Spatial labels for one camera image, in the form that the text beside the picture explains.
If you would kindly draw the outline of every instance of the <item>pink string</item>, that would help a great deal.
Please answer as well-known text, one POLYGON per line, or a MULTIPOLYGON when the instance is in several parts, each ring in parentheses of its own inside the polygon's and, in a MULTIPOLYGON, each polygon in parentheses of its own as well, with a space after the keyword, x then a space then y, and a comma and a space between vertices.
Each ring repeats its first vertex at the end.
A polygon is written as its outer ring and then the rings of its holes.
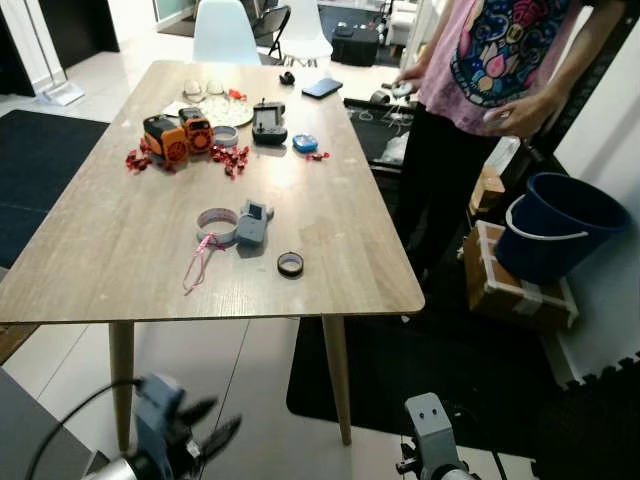
POLYGON ((187 268, 187 273, 184 274, 184 278, 182 279, 182 287, 185 289, 185 292, 184 292, 185 297, 189 295, 194 288, 196 288, 198 285, 204 282, 204 252, 206 251, 207 245, 209 245, 209 242, 211 240, 213 240, 213 242, 211 242, 212 245, 214 245, 216 248, 219 248, 220 250, 224 250, 224 247, 218 244, 218 240, 216 239, 216 236, 214 233, 207 233, 207 235, 205 235, 205 237, 200 242, 200 245, 198 245, 198 248, 196 248, 196 251, 193 252, 193 258, 191 259, 189 268, 187 268), (195 263, 197 258, 200 259, 200 272, 198 273, 198 276, 196 277, 194 282, 191 284, 191 286, 187 287, 185 285, 185 282, 187 281, 187 278, 191 273, 191 269, 193 268, 193 264, 195 263))

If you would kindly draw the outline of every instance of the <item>bucket handle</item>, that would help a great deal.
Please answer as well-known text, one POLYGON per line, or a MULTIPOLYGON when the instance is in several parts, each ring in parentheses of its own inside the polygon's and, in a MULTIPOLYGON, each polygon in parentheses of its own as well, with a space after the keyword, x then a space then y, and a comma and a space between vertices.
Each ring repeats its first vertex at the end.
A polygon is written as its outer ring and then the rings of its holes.
POLYGON ((507 212, 505 213, 505 220, 507 221, 507 226, 509 229, 521 237, 528 238, 529 240, 540 240, 543 242, 555 242, 558 240, 573 240, 575 238, 582 238, 589 236, 588 232, 582 231, 579 233, 572 233, 571 235, 558 235, 556 237, 549 237, 545 235, 534 235, 533 233, 527 233, 520 230, 513 224, 513 208, 524 198, 524 195, 520 195, 516 198, 509 208, 507 208, 507 212))

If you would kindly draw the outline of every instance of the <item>blue case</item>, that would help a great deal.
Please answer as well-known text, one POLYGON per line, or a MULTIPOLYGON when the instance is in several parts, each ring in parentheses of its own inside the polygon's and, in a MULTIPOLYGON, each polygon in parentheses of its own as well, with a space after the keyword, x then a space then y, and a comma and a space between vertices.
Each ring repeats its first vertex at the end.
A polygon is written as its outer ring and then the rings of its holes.
POLYGON ((306 133, 295 135, 293 137, 293 147, 300 153, 315 152, 318 149, 318 141, 306 133))

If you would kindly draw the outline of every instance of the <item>roll of tape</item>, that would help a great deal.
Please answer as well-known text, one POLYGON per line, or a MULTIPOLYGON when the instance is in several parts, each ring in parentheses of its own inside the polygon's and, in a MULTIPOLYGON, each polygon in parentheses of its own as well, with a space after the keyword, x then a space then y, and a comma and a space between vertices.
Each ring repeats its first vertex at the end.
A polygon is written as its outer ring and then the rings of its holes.
POLYGON ((373 92, 373 95, 371 95, 371 99, 369 101, 371 103, 379 103, 381 105, 384 105, 391 102, 391 97, 387 95, 387 93, 383 90, 376 90, 375 92, 373 92))
POLYGON ((297 277, 304 268, 302 255, 286 252, 278 257, 278 271, 285 277, 297 277))
POLYGON ((233 243, 238 228, 238 214, 228 208, 210 208, 205 210, 196 220, 198 240, 203 241, 211 232, 205 231, 204 227, 214 222, 226 222, 231 224, 231 228, 226 232, 213 232, 213 237, 209 240, 209 245, 228 245, 233 243))
POLYGON ((226 125, 213 127, 213 143, 223 147, 233 147, 238 144, 238 129, 226 125))

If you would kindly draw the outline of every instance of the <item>pink t-shirt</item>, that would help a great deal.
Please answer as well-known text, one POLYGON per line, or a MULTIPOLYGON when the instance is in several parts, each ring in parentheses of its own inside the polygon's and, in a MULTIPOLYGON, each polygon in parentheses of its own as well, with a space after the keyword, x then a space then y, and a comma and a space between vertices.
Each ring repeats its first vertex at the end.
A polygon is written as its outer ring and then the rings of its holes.
POLYGON ((484 135, 487 110, 546 85, 581 8, 580 0, 455 0, 420 103, 484 135))

